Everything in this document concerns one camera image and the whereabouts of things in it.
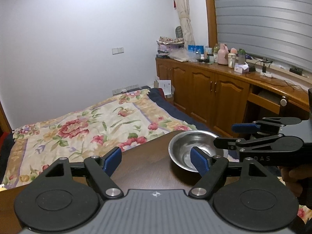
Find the small steel bowl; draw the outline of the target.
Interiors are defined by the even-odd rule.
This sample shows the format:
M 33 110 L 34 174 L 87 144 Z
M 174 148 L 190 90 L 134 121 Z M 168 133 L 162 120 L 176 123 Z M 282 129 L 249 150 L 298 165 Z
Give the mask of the small steel bowl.
M 210 157 L 220 155 L 228 157 L 228 150 L 217 149 L 213 141 L 218 136 L 204 130 L 190 130 L 174 136 L 168 146 L 169 156 L 172 161 L 184 170 L 197 173 L 190 159 L 190 151 L 196 146 Z

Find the floral square plate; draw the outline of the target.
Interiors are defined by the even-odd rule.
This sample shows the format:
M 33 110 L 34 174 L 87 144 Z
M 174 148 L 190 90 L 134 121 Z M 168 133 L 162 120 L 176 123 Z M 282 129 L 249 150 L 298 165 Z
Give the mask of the floral square plate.
M 310 219 L 311 210 L 306 206 L 299 206 L 298 217 L 300 217 L 305 223 Z

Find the wooden sideboard cabinet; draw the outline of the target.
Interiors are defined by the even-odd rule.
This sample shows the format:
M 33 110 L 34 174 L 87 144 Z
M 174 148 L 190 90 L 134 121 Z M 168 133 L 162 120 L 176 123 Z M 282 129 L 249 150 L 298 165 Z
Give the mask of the wooden sideboard cabinet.
M 308 92 L 296 83 L 258 72 L 238 74 L 213 63 L 155 60 L 157 76 L 175 89 L 173 105 L 218 135 L 236 137 L 236 123 L 264 117 L 309 118 Z

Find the white tissue box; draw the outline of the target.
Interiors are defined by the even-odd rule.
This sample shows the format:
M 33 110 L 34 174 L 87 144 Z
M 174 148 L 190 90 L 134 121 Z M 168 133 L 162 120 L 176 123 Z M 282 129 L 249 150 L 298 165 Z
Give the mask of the white tissue box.
M 249 72 L 249 65 L 247 63 L 245 64 L 236 64 L 234 66 L 234 71 L 239 73 L 239 74 L 244 74 L 244 73 L 247 73 Z

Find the floral bed quilt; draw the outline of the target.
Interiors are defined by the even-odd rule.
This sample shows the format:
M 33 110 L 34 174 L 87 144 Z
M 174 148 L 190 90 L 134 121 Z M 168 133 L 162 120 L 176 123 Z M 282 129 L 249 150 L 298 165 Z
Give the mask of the floral bed quilt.
M 26 185 L 60 157 L 81 162 L 113 147 L 130 150 L 173 131 L 206 129 L 166 101 L 160 89 L 123 93 L 8 134 L 1 147 L 1 186 Z

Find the green cap bottle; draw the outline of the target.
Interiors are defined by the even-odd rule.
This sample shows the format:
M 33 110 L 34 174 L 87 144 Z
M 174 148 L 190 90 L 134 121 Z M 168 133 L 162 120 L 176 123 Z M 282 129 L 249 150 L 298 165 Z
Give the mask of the green cap bottle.
M 245 64 L 245 56 L 246 52 L 244 49 L 239 49 L 238 50 L 238 64 L 239 65 L 244 65 Z

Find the pink thermos bottle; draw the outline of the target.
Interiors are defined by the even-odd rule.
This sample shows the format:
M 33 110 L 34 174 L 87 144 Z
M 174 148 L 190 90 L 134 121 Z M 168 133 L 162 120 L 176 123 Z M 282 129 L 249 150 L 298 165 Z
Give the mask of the pink thermos bottle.
M 229 50 L 226 44 L 221 43 L 219 45 L 219 50 L 218 50 L 218 57 L 217 57 L 217 62 L 219 65 L 228 65 L 228 54 Z

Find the blue white box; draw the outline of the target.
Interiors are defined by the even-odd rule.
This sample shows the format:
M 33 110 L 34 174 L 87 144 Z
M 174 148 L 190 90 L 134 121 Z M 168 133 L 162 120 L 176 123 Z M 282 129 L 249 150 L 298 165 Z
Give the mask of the blue white box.
M 191 53 L 200 53 L 204 54 L 204 46 L 203 45 L 188 45 L 188 51 Z

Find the grey window blind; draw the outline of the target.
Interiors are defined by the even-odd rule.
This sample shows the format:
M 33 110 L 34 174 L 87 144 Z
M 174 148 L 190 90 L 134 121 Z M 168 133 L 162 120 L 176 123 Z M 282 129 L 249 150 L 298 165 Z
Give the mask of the grey window blind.
M 215 0 L 220 43 L 311 70 L 311 0 Z

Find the stack of folded fabrics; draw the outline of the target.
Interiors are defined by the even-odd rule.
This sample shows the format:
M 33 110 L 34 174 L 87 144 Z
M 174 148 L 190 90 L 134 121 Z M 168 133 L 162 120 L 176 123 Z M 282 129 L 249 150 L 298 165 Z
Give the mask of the stack of folded fabrics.
M 183 37 L 172 39 L 170 37 L 161 36 L 157 40 L 157 45 L 158 45 L 158 50 L 157 50 L 156 57 L 166 58 L 175 49 L 184 48 L 184 39 Z

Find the beige curtain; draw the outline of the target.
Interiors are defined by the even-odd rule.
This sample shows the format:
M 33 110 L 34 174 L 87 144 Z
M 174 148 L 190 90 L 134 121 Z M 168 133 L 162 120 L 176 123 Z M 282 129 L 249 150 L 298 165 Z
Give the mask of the beige curtain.
M 180 26 L 183 32 L 184 48 L 188 49 L 189 45 L 195 44 L 190 19 L 189 0 L 175 0 L 175 4 L 178 12 Z

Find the white wall switch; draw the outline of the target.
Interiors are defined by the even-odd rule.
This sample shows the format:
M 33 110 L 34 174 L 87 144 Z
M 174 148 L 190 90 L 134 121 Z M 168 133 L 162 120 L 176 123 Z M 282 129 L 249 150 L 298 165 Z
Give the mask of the white wall switch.
M 124 53 L 124 48 L 123 47 L 112 48 L 112 55 L 121 54 L 121 53 Z

